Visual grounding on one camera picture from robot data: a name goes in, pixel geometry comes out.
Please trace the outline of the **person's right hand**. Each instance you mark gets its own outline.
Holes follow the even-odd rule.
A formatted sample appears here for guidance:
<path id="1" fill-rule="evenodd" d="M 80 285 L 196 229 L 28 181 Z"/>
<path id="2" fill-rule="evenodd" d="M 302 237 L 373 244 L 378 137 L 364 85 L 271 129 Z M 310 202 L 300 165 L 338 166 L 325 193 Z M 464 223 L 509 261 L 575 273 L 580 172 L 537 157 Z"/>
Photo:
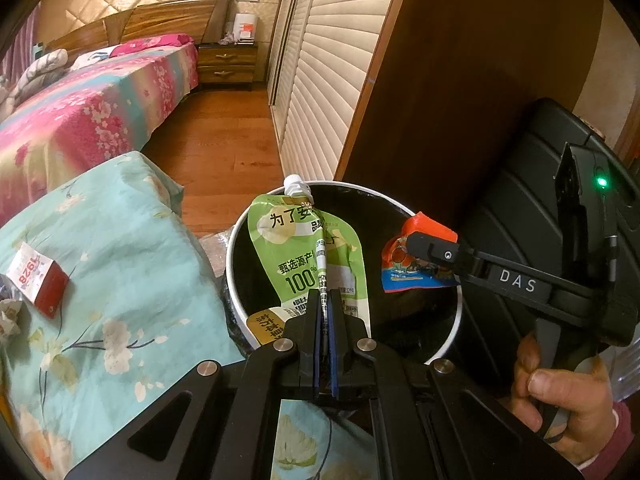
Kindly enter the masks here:
<path id="1" fill-rule="evenodd" d="M 539 401 L 570 412 L 563 437 L 553 447 L 574 465 L 597 456 L 617 427 L 608 370 L 600 356 L 591 359 L 588 373 L 548 370 L 540 365 L 540 348 L 534 335 L 523 338 L 514 365 L 509 410 L 535 432 L 542 416 Z"/>

